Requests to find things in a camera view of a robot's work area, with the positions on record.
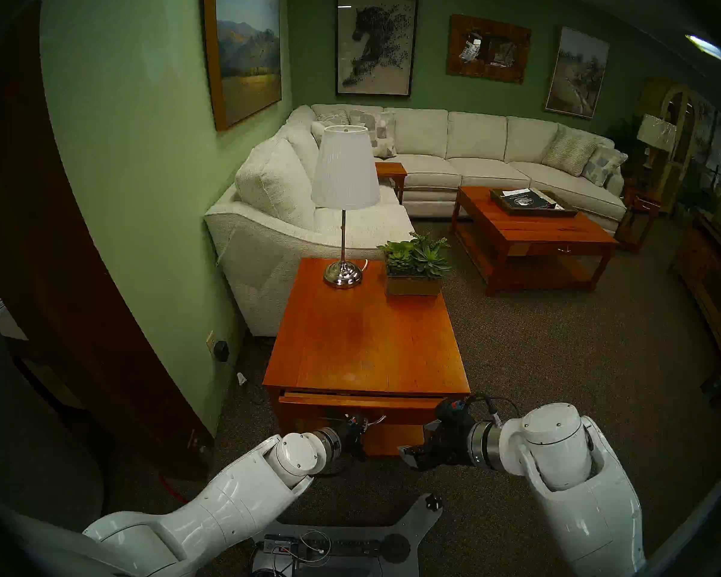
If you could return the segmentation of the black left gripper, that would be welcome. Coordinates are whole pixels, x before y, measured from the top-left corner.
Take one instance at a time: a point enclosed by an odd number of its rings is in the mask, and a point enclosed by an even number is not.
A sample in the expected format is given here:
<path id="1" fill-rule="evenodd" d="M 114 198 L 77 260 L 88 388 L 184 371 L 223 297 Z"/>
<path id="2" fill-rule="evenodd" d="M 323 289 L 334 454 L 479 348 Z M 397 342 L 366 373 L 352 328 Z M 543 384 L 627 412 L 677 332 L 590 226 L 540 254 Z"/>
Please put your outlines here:
<path id="1" fill-rule="evenodd" d="M 361 429 L 337 429 L 337 436 L 340 443 L 340 456 L 350 456 L 355 460 L 368 460 L 368 454 L 364 449 L 364 429 L 374 424 L 368 417 L 360 418 Z"/>

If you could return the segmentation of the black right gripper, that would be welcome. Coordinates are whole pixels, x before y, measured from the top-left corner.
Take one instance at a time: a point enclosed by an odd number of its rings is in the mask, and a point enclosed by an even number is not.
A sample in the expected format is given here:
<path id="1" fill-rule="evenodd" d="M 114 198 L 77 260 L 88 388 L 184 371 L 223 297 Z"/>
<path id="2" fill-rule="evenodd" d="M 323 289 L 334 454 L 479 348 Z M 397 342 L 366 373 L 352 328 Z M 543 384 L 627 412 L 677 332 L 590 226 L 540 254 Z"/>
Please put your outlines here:
<path id="1" fill-rule="evenodd" d="M 433 420 L 423 426 L 424 444 L 400 446 L 400 457 L 412 469 L 473 466 L 469 439 L 472 429 L 471 422 Z"/>

